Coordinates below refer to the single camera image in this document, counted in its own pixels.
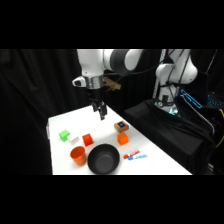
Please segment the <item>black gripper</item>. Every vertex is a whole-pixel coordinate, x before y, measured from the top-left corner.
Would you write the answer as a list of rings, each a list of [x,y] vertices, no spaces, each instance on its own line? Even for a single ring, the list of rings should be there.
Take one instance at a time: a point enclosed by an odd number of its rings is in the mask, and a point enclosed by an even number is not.
[[[102,89],[89,89],[88,95],[93,111],[99,111],[101,120],[104,120],[107,115],[107,107],[102,99]]]

